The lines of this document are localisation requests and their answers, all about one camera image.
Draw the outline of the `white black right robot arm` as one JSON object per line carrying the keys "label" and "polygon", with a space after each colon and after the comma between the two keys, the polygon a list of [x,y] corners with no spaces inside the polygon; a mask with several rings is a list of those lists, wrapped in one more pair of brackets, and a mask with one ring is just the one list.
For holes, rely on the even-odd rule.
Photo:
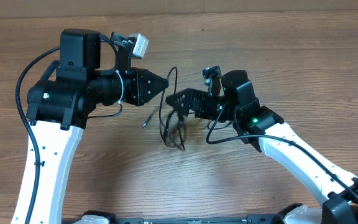
{"label": "white black right robot arm", "polygon": [[293,203],[276,214],[248,215],[244,223],[358,223],[358,176],[322,156],[302,140],[276,112],[259,103],[244,70],[225,75],[203,71],[208,91],[187,88],[167,97],[180,116],[214,124],[230,121],[237,136],[207,140],[220,144],[241,140],[281,164],[318,201],[320,208]]}

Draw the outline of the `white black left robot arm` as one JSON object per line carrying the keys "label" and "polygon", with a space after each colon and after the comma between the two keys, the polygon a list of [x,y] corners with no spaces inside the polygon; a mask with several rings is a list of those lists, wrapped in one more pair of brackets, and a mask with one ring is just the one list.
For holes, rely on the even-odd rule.
{"label": "white black left robot arm", "polygon": [[142,106],[168,80],[134,68],[149,41],[142,34],[106,36],[65,29],[54,60],[18,107],[29,141],[13,223],[61,223],[70,167],[87,121],[98,105]]}

